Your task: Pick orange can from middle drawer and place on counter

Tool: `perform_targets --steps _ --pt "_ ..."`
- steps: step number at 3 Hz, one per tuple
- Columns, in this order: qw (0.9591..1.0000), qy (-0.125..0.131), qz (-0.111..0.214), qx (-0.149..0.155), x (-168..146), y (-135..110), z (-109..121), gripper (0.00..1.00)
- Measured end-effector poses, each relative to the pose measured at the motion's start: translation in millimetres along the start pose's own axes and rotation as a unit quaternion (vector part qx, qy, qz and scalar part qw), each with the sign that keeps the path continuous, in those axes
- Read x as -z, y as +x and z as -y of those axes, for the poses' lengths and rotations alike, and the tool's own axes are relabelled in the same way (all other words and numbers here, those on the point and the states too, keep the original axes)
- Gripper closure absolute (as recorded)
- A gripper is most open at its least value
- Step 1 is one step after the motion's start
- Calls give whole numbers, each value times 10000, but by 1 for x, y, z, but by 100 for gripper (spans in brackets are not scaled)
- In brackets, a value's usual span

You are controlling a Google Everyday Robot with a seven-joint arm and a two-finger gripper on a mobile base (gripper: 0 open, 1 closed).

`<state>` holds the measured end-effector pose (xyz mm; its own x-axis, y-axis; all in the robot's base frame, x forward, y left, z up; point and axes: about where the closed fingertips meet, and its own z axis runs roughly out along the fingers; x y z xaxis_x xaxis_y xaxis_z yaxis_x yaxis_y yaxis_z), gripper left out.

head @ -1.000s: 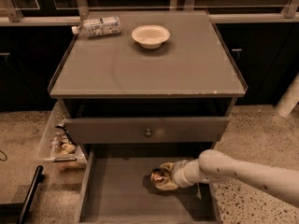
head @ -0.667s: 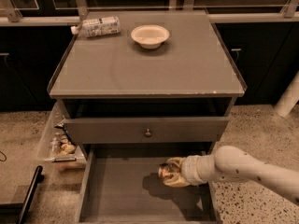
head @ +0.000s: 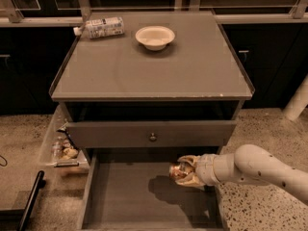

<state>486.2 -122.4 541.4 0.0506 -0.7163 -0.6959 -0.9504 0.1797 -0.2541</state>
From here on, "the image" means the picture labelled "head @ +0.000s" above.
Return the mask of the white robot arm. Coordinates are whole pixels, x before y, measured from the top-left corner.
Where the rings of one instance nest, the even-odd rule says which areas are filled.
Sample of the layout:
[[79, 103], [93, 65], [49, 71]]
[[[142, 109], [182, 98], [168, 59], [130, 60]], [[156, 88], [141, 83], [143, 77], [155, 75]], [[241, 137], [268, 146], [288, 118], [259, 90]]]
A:
[[194, 188], [225, 182], [272, 184], [308, 205], [308, 173], [284, 164], [254, 144], [244, 144], [229, 154], [182, 156], [170, 164], [169, 176], [179, 186]]

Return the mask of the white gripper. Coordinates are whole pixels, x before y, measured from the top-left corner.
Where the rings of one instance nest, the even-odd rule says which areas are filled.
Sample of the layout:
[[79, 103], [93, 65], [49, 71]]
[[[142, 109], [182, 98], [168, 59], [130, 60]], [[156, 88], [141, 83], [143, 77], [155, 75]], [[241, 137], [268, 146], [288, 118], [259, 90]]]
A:
[[185, 155], [178, 159], [180, 163], [188, 163], [195, 167], [195, 173], [185, 178], [176, 180], [176, 184], [183, 187], [199, 188], [203, 186], [215, 186], [219, 183], [214, 171], [216, 154], [204, 154], [200, 158], [195, 155]]

